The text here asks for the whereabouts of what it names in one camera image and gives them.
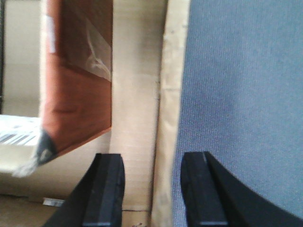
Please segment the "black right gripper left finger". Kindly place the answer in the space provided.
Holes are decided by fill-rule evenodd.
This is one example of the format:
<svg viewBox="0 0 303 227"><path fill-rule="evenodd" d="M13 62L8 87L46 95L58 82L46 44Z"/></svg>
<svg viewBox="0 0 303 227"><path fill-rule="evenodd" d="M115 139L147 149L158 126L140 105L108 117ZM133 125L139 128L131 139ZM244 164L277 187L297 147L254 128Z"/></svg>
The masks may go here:
<svg viewBox="0 0 303 227"><path fill-rule="evenodd" d="M125 168L120 154L97 153L89 169L46 227L120 227Z"/></svg>

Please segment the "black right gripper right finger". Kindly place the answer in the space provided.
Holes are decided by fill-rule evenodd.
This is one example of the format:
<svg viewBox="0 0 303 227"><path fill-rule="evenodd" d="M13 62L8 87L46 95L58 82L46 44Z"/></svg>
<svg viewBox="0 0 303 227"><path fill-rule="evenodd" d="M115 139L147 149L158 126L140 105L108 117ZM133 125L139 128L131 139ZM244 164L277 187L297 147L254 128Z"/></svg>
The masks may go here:
<svg viewBox="0 0 303 227"><path fill-rule="evenodd" d="M303 220L234 177L211 153L186 152L181 190L189 227L301 227Z"/></svg>

